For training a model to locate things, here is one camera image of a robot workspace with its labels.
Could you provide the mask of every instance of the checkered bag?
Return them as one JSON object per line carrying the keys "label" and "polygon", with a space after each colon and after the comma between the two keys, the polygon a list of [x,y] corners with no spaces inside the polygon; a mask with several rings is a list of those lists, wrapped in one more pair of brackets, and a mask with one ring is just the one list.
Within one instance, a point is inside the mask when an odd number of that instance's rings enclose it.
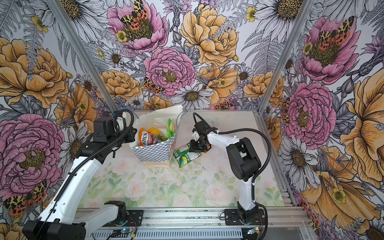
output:
{"label": "checkered bag", "polygon": [[[163,136],[166,136],[168,119],[171,119],[172,123],[176,124],[176,128],[178,128],[178,119],[180,120],[182,115],[183,107],[181,105],[175,105],[141,115],[140,118],[135,121],[133,127],[138,131],[141,128],[148,130],[153,127],[161,131]],[[176,130],[175,135],[164,142],[141,147],[138,146],[139,134],[137,132],[135,135],[135,142],[129,143],[129,146],[138,159],[147,167],[169,167],[170,159],[176,143],[177,133],[178,130]]]}
{"label": "checkered bag", "polygon": [[167,141],[149,146],[133,147],[132,150],[142,162],[165,162],[173,153],[176,137],[177,132]]}

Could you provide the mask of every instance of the snack bag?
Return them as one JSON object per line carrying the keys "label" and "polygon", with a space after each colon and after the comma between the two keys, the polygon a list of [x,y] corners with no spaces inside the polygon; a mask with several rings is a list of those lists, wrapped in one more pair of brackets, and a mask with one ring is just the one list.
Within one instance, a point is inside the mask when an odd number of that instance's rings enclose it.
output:
{"label": "snack bag", "polygon": [[172,120],[168,118],[168,123],[167,123],[167,138],[170,139],[175,135],[176,129],[173,126]]}
{"label": "snack bag", "polygon": [[201,153],[189,152],[189,143],[187,143],[186,145],[181,146],[180,148],[176,149],[173,152],[173,155],[174,155],[176,161],[179,163],[179,168],[182,168],[183,166],[187,165],[192,160],[200,157]]}
{"label": "snack bag", "polygon": [[144,128],[139,131],[139,146],[142,147],[152,145],[153,141],[153,136],[149,132],[145,131]]}
{"label": "snack bag", "polygon": [[155,140],[158,139],[158,142],[156,142],[156,143],[164,142],[165,140],[167,140],[163,136],[161,136],[161,132],[155,128],[149,129],[148,132],[153,136],[153,138]]}

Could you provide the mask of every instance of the blue checkered pattern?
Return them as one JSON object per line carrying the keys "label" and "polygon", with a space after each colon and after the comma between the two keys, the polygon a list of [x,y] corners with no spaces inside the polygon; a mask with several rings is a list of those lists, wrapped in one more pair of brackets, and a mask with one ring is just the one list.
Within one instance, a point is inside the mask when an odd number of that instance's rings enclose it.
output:
{"label": "blue checkered pattern", "polygon": [[133,147],[132,150],[142,162],[165,162],[173,153],[176,136],[177,132],[167,141],[149,146]]}

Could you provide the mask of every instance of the pink peony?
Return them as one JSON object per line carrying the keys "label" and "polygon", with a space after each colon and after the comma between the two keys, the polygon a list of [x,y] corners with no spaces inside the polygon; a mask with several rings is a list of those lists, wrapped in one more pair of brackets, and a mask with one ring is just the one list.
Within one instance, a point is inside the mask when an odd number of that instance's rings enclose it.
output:
{"label": "pink peony", "polygon": [[152,57],[143,62],[146,76],[153,84],[165,89],[164,94],[175,95],[175,91],[195,81],[195,68],[192,60],[172,48],[159,48]]}
{"label": "pink peony", "polygon": [[52,187],[61,176],[60,145],[64,134],[41,115],[24,114],[0,123],[0,197],[25,195],[46,181]]}
{"label": "pink peony", "polygon": [[343,22],[336,23],[321,17],[310,30],[309,36],[304,40],[303,54],[296,62],[295,69],[314,81],[322,81],[329,85],[341,78],[355,63],[358,54],[353,54],[360,31],[356,30],[356,18],[348,31],[350,36],[341,45],[331,44],[327,49],[321,50],[319,33],[337,30]]}
{"label": "pink peony", "polygon": [[301,139],[311,150],[321,147],[336,125],[332,95],[321,83],[300,83],[290,98],[288,115],[287,135]]}
{"label": "pink peony", "polygon": [[123,22],[120,20],[126,15],[132,15],[134,4],[128,7],[124,3],[123,8],[119,6],[108,8],[108,24],[112,26],[109,31],[117,36],[116,42],[121,43],[126,49],[126,52],[123,52],[124,55],[139,55],[167,44],[168,22],[166,17],[161,18],[153,4],[149,6],[144,0],[143,3],[144,8],[148,9],[148,19],[141,23],[138,30],[131,30],[129,26],[124,27]]}

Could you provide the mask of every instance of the table surface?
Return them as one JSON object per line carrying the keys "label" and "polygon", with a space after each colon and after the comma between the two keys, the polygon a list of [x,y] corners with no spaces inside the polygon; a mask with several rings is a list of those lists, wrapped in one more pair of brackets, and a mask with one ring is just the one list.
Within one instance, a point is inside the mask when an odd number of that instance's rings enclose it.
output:
{"label": "table surface", "polygon": [[[257,128],[249,111],[198,111],[221,131]],[[175,147],[192,139],[192,112],[181,119]],[[251,140],[262,164],[266,150],[261,136],[253,132],[238,132],[238,138]],[[109,200],[124,201],[127,208],[137,207],[234,207],[238,201],[238,180],[229,165],[227,153],[213,147],[207,154],[179,168],[176,161],[170,168],[148,168],[138,160],[128,144],[124,144],[93,176],[79,208],[98,208]],[[270,165],[255,182],[255,199],[265,206],[284,206]]]}

